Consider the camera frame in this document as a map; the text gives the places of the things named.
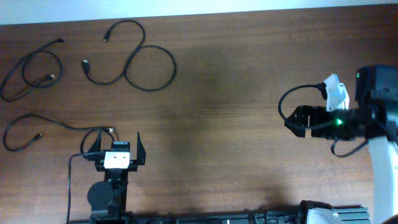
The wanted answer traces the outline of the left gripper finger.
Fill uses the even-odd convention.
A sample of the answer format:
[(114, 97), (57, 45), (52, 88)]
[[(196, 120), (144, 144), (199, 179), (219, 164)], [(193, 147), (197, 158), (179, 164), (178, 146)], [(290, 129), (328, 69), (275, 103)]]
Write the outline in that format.
[(139, 166), (143, 166), (146, 163), (146, 150), (141, 141), (140, 133), (137, 133), (137, 151), (136, 160)]
[(98, 132), (98, 135), (97, 135), (95, 141), (93, 142), (93, 144), (92, 144), (92, 145), (90, 146), (90, 148), (88, 149), (88, 151), (87, 151), (87, 152), (82, 151), (83, 154), (94, 153), (94, 152), (100, 152), (100, 150), (101, 150), (101, 135), (102, 135), (102, 130), (90, 130), (90, 131), (88, 131), (88, 132), (83, 136), (83, 139), (82, 139), (82, 146), (84, 146), (87, 137), (88, 137), (90, 134), (94, 133), (94, 132)]

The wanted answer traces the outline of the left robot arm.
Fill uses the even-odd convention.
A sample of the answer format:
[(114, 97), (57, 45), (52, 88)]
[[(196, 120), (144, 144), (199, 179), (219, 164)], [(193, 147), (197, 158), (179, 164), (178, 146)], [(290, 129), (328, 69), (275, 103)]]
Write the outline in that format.
[(87, 200), (91, 206), (90, 224), (132, 224), (134, 215), (126, 210), (128, 173), (136, 172), (146, 163), (146, 150), (137, 134), (136, 158), (131, 159), (131, 145), (127, 141), (113, 141), (110, 149), (101, 148), (100, 131), (84, 158), (95, 164), (104, 180), (93, 184)]

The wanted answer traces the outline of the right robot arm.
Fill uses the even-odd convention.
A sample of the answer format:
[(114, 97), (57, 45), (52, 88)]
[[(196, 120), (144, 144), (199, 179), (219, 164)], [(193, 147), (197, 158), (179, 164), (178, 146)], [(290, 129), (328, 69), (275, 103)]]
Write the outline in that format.
[(373, 223), (397, 223), (397, 67), (370, 65), (356, 72), (355, 101), (337, 74), (313, 84), (325, 106), (302, 105), (290, 116), (281, 115), (286, 128), (304, 138), (332, 141), (331, 153), (339, 158), (369, 148), (374, 178)]

